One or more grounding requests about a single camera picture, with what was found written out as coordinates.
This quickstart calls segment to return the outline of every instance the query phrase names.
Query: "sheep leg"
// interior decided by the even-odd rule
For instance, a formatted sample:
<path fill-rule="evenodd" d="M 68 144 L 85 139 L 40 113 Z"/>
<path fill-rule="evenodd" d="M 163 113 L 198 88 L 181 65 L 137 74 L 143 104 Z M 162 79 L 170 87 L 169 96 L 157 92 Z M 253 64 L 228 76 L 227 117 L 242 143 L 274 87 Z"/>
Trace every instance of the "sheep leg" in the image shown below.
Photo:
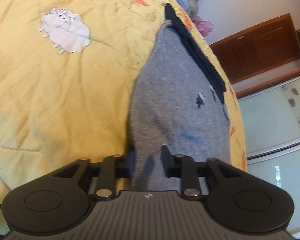
<path fill-rule="evenodd" d="M 60 47 L 60 49 L 58 50 L 58 54 L 62 54 L 64 53 L 66 50 L 63 47 Z"/>

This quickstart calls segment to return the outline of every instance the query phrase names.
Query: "ribbed gray panel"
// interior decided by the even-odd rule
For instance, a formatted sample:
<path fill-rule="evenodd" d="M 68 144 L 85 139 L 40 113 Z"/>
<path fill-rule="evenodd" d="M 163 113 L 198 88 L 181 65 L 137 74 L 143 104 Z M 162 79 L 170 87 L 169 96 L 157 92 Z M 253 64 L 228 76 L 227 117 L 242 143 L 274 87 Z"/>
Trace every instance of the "ribbed gray panel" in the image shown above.
<path fill-rule="evenodd" d="M 246 236 L 223 228 L 196 201 L 176 191 L 122 191 L 119 198 L 99 202 L 87 219 L 64 233 L 27 236 L 16 231 L 6 240 L 289 240 L 286 232 Z"/>

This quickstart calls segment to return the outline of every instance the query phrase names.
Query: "bedspread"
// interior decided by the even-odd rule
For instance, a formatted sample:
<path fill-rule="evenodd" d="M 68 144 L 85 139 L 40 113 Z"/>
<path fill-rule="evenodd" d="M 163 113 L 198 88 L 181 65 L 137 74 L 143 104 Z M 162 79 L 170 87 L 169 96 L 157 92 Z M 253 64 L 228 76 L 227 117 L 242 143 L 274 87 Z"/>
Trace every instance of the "bedspread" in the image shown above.
<path fill-rule="evenodd" d="M 246 169 L 234 91 L 175 0 L 0 0 L 0 203 L 78 158 L 125 152 L 134 81 L 167 2 L 226 83 L 231 161 Z M 0 211 L 0 234 L 8 231 Z"/>

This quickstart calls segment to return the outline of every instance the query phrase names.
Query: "pink plastic bag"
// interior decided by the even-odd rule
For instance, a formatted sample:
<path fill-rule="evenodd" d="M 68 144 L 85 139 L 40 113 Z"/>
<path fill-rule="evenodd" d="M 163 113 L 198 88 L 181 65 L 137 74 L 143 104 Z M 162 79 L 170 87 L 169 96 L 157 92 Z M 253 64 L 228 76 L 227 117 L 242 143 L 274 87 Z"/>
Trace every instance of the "pink plastic bag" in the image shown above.
<path fill-rule="evenodd" d="M 194 25 L 197 27 L 203 37 L 207 37 L 213 30 L 213 24 L 209 21 L 204 21 L 200 17 L 193 20 Z"/>

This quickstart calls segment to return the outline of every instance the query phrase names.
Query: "white sheep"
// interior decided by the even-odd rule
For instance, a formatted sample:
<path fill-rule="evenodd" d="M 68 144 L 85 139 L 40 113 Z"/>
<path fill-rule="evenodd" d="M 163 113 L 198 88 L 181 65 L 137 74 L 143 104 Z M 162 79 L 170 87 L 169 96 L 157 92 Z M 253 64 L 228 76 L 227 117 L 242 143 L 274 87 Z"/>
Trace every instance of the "white sheep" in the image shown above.
<path fill-rule="evenodd" d="M 82 22 L 79 14 L 68 9 L 52 8 L 48 14 L 42 16 L 38 31 L 45 31 L 42 36 L 49 37 L 53 48 L 60 46 L 58 54 L 65 51 L 82 52 L 91 43 L 90 29 Z"/>

